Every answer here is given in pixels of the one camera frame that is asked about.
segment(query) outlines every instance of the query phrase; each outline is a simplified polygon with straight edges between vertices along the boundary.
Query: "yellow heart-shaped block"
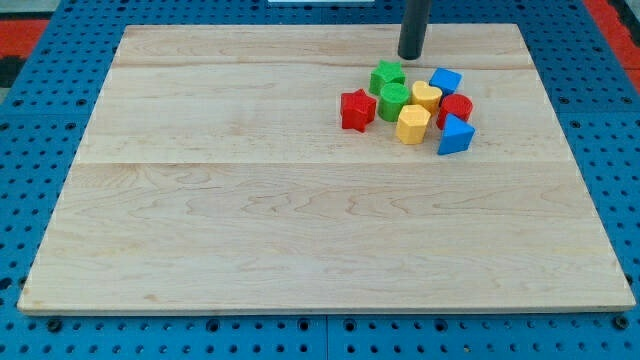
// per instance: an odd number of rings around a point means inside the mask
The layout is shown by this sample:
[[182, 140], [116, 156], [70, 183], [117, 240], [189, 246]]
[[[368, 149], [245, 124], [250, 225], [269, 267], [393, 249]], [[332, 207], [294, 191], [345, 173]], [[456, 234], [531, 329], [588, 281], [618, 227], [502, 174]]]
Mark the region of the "yellow heart-shaped block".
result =
[[424, 81], [416, 81], [411, 87], [411, 104], [422, 105], [429, 113], [435, 114], [442, 97], [442, 90], [429, 86]]

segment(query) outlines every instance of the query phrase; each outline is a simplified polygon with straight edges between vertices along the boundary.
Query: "black cylinder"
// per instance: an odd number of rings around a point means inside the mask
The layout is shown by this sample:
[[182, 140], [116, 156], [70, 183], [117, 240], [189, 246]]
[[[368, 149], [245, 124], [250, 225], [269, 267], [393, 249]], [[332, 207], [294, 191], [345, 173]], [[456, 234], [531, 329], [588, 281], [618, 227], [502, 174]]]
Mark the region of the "black cylinder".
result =
[[407, 0], [398, 44], [401, 58], [415, 60], [422, 54], [430, 10], [431, 0]]

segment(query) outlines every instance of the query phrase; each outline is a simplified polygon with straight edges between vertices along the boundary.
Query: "blue block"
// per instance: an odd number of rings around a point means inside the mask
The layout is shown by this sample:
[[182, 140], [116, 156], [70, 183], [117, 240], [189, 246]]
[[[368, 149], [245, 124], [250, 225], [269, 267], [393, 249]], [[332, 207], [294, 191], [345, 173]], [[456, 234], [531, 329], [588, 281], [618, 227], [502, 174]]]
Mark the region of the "blue block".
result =
[[440, 88], [442, 90], [442, 99], [444, 99], [446, 96], [456, 92], [461, 80], [462, 75], [457, 72], [444, 68], [437, 68], [433, 73], [431, 80], [429, 80], [429, 85]]
[[453, 114], [448, 114], [444, 123], [444, 132], [440, 139], [438, 155], [467, 150], [475, 132], [476, 129], [473, 126]]

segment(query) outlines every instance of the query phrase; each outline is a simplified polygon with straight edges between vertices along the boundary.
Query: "yellow block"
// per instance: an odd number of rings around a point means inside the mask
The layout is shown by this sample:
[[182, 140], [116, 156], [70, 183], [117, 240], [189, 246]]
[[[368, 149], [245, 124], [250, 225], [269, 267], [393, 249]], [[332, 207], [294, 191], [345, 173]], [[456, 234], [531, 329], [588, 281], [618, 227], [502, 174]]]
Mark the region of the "yellow block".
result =
[[416, 81], [411, 87], [411, 104], [422, 105], [431, 114], [435, 114], [438, 110], [441, 97], [442, 90], [429, 86], [424, 81]]
[[422, 143], [429, 118], [431, 113], [421, 105], [405, 105], [398, 116], [396, 136], [406, 145]]

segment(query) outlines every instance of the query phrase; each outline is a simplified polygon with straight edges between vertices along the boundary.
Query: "pile of blocks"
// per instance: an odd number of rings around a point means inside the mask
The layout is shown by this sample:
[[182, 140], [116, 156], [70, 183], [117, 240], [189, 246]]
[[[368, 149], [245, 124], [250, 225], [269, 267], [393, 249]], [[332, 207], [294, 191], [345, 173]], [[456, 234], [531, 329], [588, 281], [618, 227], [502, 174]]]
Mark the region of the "pile of blocks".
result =
[[[473, 103], [468, 97], [455, 93], [461, 80], [461, 74], [438, 68], [429, 83], [416, 81], [409, 90], [401, 64], [380, 61], [371, 72], [369, 92], [380, 97], [380, 118], [397, 122], [396, 136], [404, 144], [421, 144], [431, 117], [437, 115], [436, 126], [443, 131], [438, 155], [446, 155], [466, 151], [475, 134], [475, 128], [467, 123]], [[342, 94], [343, 129], [365, 132], [375, 113], [376, 99], [363, 89]]]

